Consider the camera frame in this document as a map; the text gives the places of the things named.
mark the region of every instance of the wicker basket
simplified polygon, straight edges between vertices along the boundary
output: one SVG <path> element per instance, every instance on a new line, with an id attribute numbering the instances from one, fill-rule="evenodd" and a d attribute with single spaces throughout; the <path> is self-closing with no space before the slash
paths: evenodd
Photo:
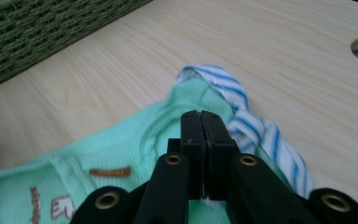
<path id="1" fill-rule="evenodd" d="M 0 83 L 150 1 L 7 0 L 0 4 Z"/>

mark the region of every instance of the printed logo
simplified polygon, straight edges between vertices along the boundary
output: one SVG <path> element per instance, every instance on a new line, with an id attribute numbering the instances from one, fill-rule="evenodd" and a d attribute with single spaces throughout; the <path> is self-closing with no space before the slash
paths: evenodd
<path id="1" fill-rule="evenodd" d="M 40 209 L 42 209 L 42 204 L 40 203 L 40 194 L 37 192 L 36 187 L 31 187 L 30 192 L 32 198 L 32 206 L 34 208 L 30 221 L 33 224 L 38 224 L 40 220 Z"/>
<path id="2" fill-rule="evenodd" d="M 51 219 L 56 219 L 61 215 L 71 219 L 75 213 L 75 206 L 69 195 L 55 198 L 51 201 Z"/>

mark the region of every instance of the blue and white striped fabric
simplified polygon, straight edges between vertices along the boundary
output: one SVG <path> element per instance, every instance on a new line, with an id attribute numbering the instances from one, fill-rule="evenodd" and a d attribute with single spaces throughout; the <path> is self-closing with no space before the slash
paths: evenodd
<path id="1" fill-rule="evenodd" d="M 241 152 L 255 154 L 256 147 L 261 146 L 281 169 L 293 191 L 308 198 L 312 183 L 304 160 L 281 137 L 273 122 L 249 112 L 247 94 L 242 85 L 225 69 L 214 65 L 186 66 L 176 82 L 183 82 L 195 75 L 201 75 L 231 105 L 235 116 L 227 129 Z"/>

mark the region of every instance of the light wood surface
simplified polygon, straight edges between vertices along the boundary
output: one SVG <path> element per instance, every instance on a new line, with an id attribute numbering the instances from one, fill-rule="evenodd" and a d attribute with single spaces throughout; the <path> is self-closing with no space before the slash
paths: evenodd
<path id="1" fill-rule="evenodd" d="M 161 101 L 184 65 L 225 67 L 304 157 L 358 202 L 358 3 L 154 0 L 0 85 L 0 169 Z"/>

